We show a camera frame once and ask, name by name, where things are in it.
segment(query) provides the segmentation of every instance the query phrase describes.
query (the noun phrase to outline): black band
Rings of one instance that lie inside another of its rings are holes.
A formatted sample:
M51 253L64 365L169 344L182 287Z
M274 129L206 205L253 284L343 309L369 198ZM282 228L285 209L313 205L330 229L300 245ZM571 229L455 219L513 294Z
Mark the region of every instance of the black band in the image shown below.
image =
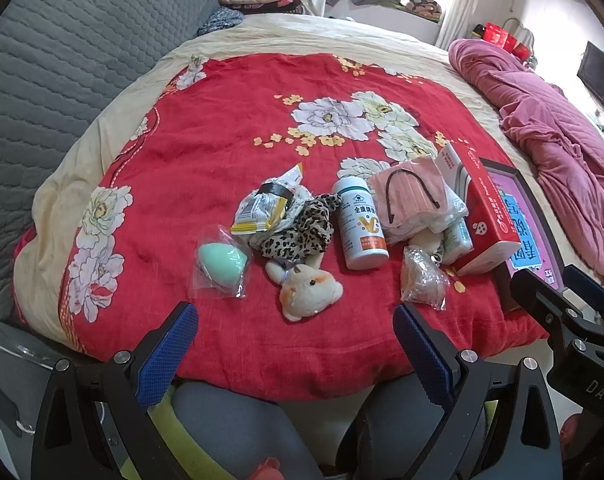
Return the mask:
M433 198L433 195L431 195L429 190L426 188L426 184L421 179L421 176L419 176L414 171L410 171L410 170L404 170L404 169L395 170L388 176L388 180L386 181L386 212L388 213L389 224L393 223L393 219L395 218L395 215L393 213L391 213L391 199L388 196L388 189L391 185L391 179L393 178L393 175L395 175L397 173L408 173L408 174L414 176L415 178L417 178L419 180L419 183L421 184L422 189L424 190L424 193L426 193L427 196L429 197L429 200L431 200L431 203L435 206L435 208L439 209L439 202Z
M278 184L277 182L267 182L265 184L262 184L261 186L259 186L258 192L256 194L261 195L266 193L280 196L282 198L286 198L287 200L291 200L293 198L293 193L291 193L290 189L288 189L288 187L282 186L281 184Z

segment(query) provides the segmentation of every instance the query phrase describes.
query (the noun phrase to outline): television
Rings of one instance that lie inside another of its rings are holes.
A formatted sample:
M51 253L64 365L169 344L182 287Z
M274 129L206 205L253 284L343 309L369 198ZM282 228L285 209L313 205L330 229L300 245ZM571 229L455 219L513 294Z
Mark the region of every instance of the television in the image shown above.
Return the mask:
M586 46L578 77L588 91L604 105L604 53L590 41Z

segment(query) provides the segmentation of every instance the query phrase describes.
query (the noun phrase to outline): beige bed sheet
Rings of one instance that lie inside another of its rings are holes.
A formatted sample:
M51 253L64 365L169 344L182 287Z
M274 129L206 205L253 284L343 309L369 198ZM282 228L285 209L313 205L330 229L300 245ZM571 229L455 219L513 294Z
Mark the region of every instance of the beige bed sheet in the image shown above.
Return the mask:
M189 63L194 53L224 59L258 52L329 52L364 64L377 63L398 72L424 76L446 86L500 143L524 175L555 234L564 262L587 269L534 180L533 167L499 129L498 113L449 65L445 51L405 34L359 23L315 16L248 16L238 27L187 41L163 57L151 72L109 104L38 189L32 208L38 235L17 257L13 277L18 304L35 330L70 345L58 319L58 294L82 211L165 85Z

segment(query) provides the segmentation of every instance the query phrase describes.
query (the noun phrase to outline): floor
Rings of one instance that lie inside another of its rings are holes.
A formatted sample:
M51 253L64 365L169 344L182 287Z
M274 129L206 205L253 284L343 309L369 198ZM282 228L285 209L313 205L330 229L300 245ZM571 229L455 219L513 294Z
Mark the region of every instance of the floor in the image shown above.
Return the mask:
M593 320L594 311L584 309L584 318ZM533 357L544 376L552 367L552 352L545 340L532 345L513 348L487 359L504 364L517 364L524 357ZM339 399L315 400L309 402L282 402L281 405L302 435L309 450L320 464L333 464L335 453L357 410L362 405L371 388ZM555 410L558 429L574 413L581 413L581 406L557 393L549 387L550 400Z

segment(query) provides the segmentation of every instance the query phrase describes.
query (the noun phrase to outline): white bottle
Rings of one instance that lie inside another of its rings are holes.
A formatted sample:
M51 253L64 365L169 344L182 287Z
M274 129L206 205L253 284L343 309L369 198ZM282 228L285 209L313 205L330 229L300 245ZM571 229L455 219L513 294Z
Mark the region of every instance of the white bottle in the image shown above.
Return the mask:
M388 260L388 251L367 182L346 176L333 185L333 193L342 199L338 224L346 266L351 270L379 267Z

